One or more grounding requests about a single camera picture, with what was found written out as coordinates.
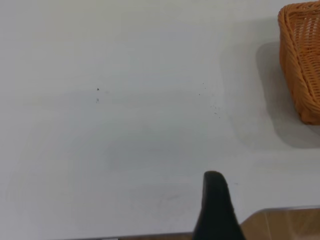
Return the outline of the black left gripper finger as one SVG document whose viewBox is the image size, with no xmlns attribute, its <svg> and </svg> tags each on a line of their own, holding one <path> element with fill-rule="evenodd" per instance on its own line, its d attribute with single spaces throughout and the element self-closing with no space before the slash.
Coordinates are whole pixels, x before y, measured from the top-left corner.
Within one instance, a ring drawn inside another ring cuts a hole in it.
<svg viewBox="0 0 320 240">
<path fill-rule="evenodd" d="M 244 240 L 224 176 L 207 171 L 203 176 L 201 210 L 193 240 Z"/>
</svg>

